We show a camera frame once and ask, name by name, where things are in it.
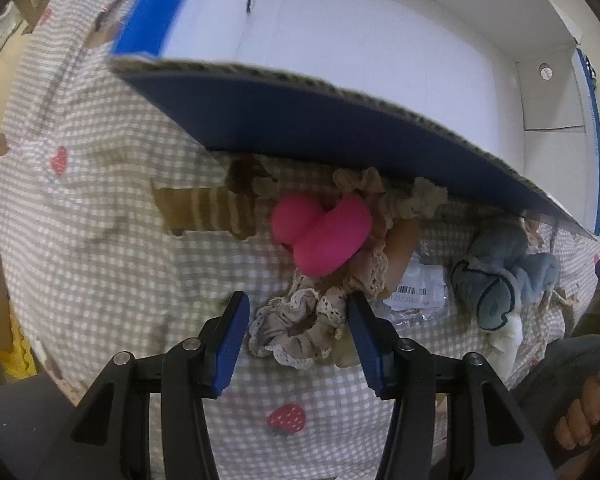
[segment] gingham fabric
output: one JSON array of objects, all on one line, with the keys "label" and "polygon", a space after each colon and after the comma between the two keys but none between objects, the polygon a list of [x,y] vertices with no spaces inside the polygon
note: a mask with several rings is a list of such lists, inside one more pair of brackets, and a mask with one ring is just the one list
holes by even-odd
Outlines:
[{"label": "gingham fabric", "polygon": [[[258,201],[258,234],[244,242],[227,232],[162,230],[152,201],[157,187],[221,185],[228,155],[207,153],[176,124],[111,75],[109,44],[83,45],[103,6],[115,0],[52,0],[23,56],[4,118],[10,151],[0,160],[0,250],[14,307],[26,335],[41,342],[56,377],[81,394],[113,354],[158,354],[217,316],[234,290],[252,312],[286,291],[288,253],[267,228],[273,202]],[[120,19],[125,0],[110,20]],[[66,170],[52,160],[66,150]],[[334,168],[260,159],[283,192],[335,192]],[[452,200],[423,229],[430,261],[462,256],[482,209]],[[562,264],[559,285],[576,294],[577,317],[592,298],[593,256],[600,240],[541,229],[543,250]],[[562,337],[565,316],[552,301],[523,313],[525,340],[509,386],[547,343]],[[411,328],[430,351],[462,357],[484,351],[486,338],[462,313]],[[304,430],[274,434],[265,424],[276,408],[296,403]],[[360,367],[281,367],[253,358],[243,346],[229,388],[205,403],[223,479],[360,478],[375,471],[392,410],[375,398]],[[162,463],[158,415],[152,415],[154,476]],[[445,436],[436,430],[436,455]]]}]

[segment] pink toy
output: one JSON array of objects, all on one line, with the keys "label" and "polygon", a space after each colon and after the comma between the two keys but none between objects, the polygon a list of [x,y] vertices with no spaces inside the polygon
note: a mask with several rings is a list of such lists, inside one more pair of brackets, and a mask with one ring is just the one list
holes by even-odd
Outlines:
[{"label": "pink toy", "polygon": [[371,231],[371,212],[355,193],[324,212],[311,195],[283,198],[271,215],[273,236],[290,245],[296,267],[307,276],[331,274],[362,246]]}]

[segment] person's hand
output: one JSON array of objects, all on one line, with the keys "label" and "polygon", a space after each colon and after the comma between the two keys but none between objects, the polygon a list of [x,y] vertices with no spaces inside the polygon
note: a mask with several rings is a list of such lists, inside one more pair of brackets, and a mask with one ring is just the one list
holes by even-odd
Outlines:
[{"label": "person's hand", "polygon": [[588,446],[592,431],[600,422],[600,369],[596,375],[587,377],[582,386],[582,395],[575,399],[566,416],[558,421],[554,435],[564,449]]}]

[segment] blue gripper pad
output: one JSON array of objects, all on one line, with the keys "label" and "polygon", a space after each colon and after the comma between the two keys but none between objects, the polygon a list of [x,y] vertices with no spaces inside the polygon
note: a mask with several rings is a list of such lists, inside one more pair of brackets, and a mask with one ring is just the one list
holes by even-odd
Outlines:
[{"label": "blue gripper pad", "polygon": [[374,315],[361,292],[347,298],[347,320],[366,384],[380,399],[395,398],[394,344],[399,338],[394,327]]},{"label": "blue gripper pad", "polygon": [[205,349],[205,368],[212,373],[211,390],[216,396],[229,385],[249,324],[249,298],[234,292]]}]

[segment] stuffed animal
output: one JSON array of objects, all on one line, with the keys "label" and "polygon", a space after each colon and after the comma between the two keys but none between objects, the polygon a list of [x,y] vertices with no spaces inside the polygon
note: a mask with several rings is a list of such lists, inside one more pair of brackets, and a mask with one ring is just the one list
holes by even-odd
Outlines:
[{"label": "stuffed animal", "polygon": [[152,183],[152,192],[172,234],[229,231],[246,240],[256,234],[256,198],[274,196],[277,182],[253,155],[241,155],[231,163],[224,186],[175,189]]},{"label": "stuffed animal", "polygon": [[526,254],[528,245],[520,225],[493,224],[478,234],[469,254],[451,271],[456,298],[489,333],[491,349],[485,357],[503,381],[523,339],[520,311],[553,290],[560,274],[555,256]]}]

